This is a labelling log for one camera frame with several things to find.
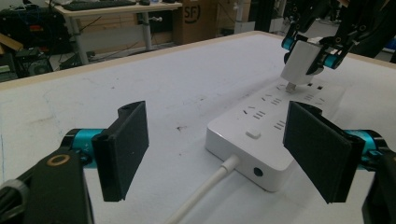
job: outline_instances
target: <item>cable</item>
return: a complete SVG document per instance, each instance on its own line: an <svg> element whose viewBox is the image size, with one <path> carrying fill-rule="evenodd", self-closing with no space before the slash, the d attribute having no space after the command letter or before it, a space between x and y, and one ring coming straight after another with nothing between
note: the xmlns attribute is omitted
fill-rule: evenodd
<svg viewBox="0 0 396 224"><path fill-rule="evenodd" d="M79 29L79 31L80 31L80 32L83 31L85 28L87 28L87 27L89 27L90 25L96 23L96 22L99 21L101 18L102 18L102 16L98 17L96 20L90 22L88 25L86 25L86 26L82 27L81 29Z"/></svg>
<svg viewBox="0 0 396 224"><path fill-rule="evenodd" d="M204 197L217 183L220 182L227 174L229 174L239 164L240 160L237 156L232 155L227 161L225 161L220 168L210 176L206 182L198 188L190 198L184 202L181 207L170 216L165 224L176 224L189 212L198 201Z"/></svg>

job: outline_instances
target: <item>desk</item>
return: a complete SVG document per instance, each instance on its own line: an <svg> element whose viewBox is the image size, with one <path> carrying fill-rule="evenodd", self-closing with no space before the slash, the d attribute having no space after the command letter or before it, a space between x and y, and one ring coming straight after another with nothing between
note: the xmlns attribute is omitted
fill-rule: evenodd
<svg viewBox="0 0 396 224"><path fill-rule="evenodd" d="M83 64L88 64L87 51L99 49L98 47L111 48L113 46L130 44L131 42L141 40L142 36L146 43L146 49L150 50L151 34L149 29L149 12L174 10L181 6L181 3L165 4L160 2L155 4L153 3L150 6L135 5L83 11L69 11L61 6L57 6L55 9L70 20L73 35L75 36L76 43L78 45L79 57ZM134 27L123 27L120 29L104 30L101 32L87 34L82 33L78 28L77 20L81 18L121 13L142 13L143 24Z"/></svg>
<svg viewBox="0 0 396 224"><path fill-rule="evenodd" d="M86 170L97 223L164 221L221 165L205 150L207 123L280 76L281 39L246 33L0 84L0 181L56 149L73 128L106 128L145 100L150 146L126 201L104 203ZM318 78L346 87L334 122L373 129L396 148L396 66L359 56ZM233 172L181 223L362 223L373 174L357 171L346 203L326 204L298 168L278 192Z"/></svg>

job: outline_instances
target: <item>electrical outlet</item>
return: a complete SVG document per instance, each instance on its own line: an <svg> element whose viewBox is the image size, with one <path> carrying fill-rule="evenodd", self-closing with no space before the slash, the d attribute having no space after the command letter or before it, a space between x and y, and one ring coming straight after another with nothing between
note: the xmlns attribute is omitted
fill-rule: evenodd
<svg viewBox="0 0 396 224"><path fill-rule="evenodd" d="M312 79L295 91L288 82L275 81L207 125L205 147L222 160L235 154L241 160L236 170L268 191L278 191L294 167L294 158L283 147L289 101L314 105L330 119L345 89Z"/></svg>

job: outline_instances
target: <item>power strip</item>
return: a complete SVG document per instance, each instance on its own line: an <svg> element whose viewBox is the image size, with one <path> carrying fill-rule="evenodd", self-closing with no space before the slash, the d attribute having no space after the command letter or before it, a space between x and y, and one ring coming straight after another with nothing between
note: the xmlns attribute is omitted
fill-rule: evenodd
<svg viewBox="0 0 396 224"><path fill-rule="evenodd" d="M297 165L283 147L289 101L314 105L330 119L345 92L315 78L293 92L286 91L287 84L275 81L212 120L206 130L207 150L223 161L238 156L236 170L268 191L278 191Z"/></svg>

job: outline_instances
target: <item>cardboard box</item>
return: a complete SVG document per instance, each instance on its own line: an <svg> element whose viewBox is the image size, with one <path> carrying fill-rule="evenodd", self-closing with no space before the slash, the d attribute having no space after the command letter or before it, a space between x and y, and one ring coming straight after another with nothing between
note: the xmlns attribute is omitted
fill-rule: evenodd
<svg viewBox="0 0 396 224"><path fill-rule="evenodd" d="M173 39L183 45L216 37L218 0L182 0L173 11Z"/></svg>
<svg viewBox="0 0 396 224"><path fill-rule="evenodd" d="M221 29L235 28L237 10L234 8L234 4L238 1L230 0L219 0L219 11L218 11L218 27L217 34L221 34ZM248 21L248 14L250 11L251 0L244 0L242 20L241 22Z"/></svg>

